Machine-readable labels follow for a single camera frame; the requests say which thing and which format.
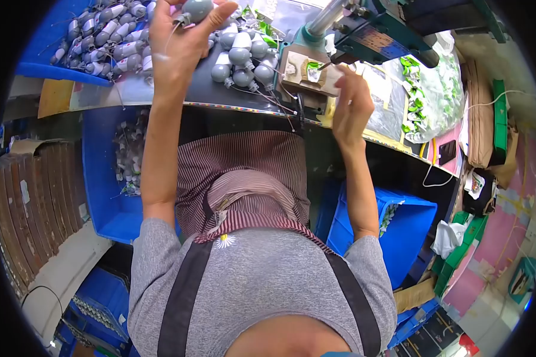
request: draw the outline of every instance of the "woman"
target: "woman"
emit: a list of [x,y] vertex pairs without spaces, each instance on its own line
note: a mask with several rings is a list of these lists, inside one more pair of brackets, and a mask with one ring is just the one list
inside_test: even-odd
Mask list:
[[[367,83],[338,67],[345,75],[336,83],[333,134],[355,240],[342,258],[306,228],[300,136],[242,132],[178,146],[191,74],[207,54],[208,34],[236,4],[220,5],[166,45],[176,1],[158,0],[150,29],[151,48],[162,55],[153,63],[144,220],[131,268],[127,327],[135,347],[142,356],[375,356],[397,315],[361,138],[373,111]],[[190,236],[183,245],[175,213]]]

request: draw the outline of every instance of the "cable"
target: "cable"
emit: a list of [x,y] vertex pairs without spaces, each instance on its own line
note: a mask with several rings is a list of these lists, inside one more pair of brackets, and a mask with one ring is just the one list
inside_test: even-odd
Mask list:
[[526,94],[526,95],[529,95],[529,96],[536,96],[536,94],[530,94],[530,93],[526,93],[526,92],[523,92],[521,90],[514,90],[514,89],[511,89],[511,90],[507,90],[507,91],[504,91],[502,92],[501,94],[499,94],[495,100],[493,100],[492,102],[488,103],[488,104],[482,104],[482,103],[479,103],[479,104],[473,104],[471,105],[470,107],[468,107],[466,110],[469,110],[471,109],[472,107],[476,107],[476,106],[479,106],[479,105],[491,105],[491,104],[494,104],[501,96],[503,96],[504,94],[506,93],[521,93],[521,94]]

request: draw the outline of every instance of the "blue plastic crate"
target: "blue plastic crate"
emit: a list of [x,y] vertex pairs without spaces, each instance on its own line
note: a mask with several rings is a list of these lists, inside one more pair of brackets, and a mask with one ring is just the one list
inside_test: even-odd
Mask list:
[[439,304],[435,299],[429,300],[422,304],[421,307],[416,309],[417,311],[411,318],[408,318],[405,323],[397,326],[391,341],[389,341],[389,344],[387,345],[387,348],[392,348],[393,346],[399,345],[401,342],[413,335],[415,331],[419,330],[421,326],[423,326],[425,322],[427,322],[427,320],[433,316],[438,308]]
[[60,38],[67,35],[69,21],[64,20],[71,19],[73,16],[69,11],[79,16],[88,5],[91,5],[91,0],[57,0],[56,4],[44,16],[42,23],[36,28],[22,53],[16,74],[37,78],[69,79],[105,87],[111,86],[112,83],[107,79],[50,65],[50,57],[57,51],[57,47],[61,43]]
[[[353,229],[348,217],[348,200],[345,182],[342,184],[336,213],[326,244],[343,255],[353,244]],[[379,222],[383,220],[389,204],[400,204],[387,231],[379,239],[385,267],[396,289],[405,279],[421,250],[437,211],[437,204],[400,191],[375,188]]]
[[[75,296],[95,307],[97,310],[103,311],[109,317],[115,331],[105,327],[94,318],[82,314],[79,311],[79,307],[72,300],[70,307],[89,324],[113,338],[123,342],[129,341],[129,333],[127,332],[129,292],[127,291],[125,282],[121,278],[95,267],[82,282]],[[123,323],[119,323],[119,317],[121,315],[125,318]]]
[[[130,244],[139,236],[143,221],[141,197],[119,195],[115,179],[115,127],[122,121],[136,122],[138,107],[108,107],[83,112],[83,176],[87,204],[95,232]],[[175,231],[180,227],[175,221]]]

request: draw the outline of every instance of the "cardboard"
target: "cardboard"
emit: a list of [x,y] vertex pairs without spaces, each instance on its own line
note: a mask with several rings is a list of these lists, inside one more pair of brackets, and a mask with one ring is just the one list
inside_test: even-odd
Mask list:
[[[469,59],[463,67],[469,91],[469,107],[474,104],[488,104],[494,99],[490,80],[483,67]],[[479,105],[469,109],[469,164],[486,168],[494,148],[494,108]]]
[[410,288],[393,293],[397,313],[411,310],[414,307],[421,306],[427,301],[435,298],[435,278],[429,278],[422,283]]
[[508,144],[507,158],[503,165],[491,166],[488,168],[496,177],[498,185],[503,189],[507,189],[510,185],[510,180],[516,172],[516,150],[518,149],[518,131],[515,127],[508,126]]

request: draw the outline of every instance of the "white cable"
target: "white cable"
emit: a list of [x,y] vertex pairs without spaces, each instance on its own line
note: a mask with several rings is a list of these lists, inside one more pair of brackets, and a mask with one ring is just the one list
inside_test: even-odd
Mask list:
[[526,95],[529,95],[529,96],[536,96],[536,94],[530,94],[530,93],[526,93],[526,92],[523,92],[521,90],[514,90],[514,89],[511,89],[511,90],[507,90],[507,91],[504,91],[502,92],[501,94],[499,94],[495,100],[493,100],[492,102],[488,103],[488,104],[482,104],[482,103],[479,103],[479,104],[473,104],[471,105],[470,107],[468,107],[466,110],[469,110],[471,109],[472,107],[476,107],[476,106],[479,106],[479,105],[491,105],[491,104],[494,104],[501,96],[505,95],[506,93],[520,93],[520,94],[526,94]]
[[444,183],[437,183],[437,184],[425,184],[425,180],[427,180],[427,176],[429,176],[429,172],[431,172],[431,167],[433,167],[433,163],[431,163],[429,165],[429,169],[427,170],[427,175],[425,175],[425,178],[423,178],[423,187],[439,187],[439,186],[444,186],[446,185],[447,183],[449,183],[452,179],[453,179],[453,176],[450,175],[449,179],[447,181],[445,181]]

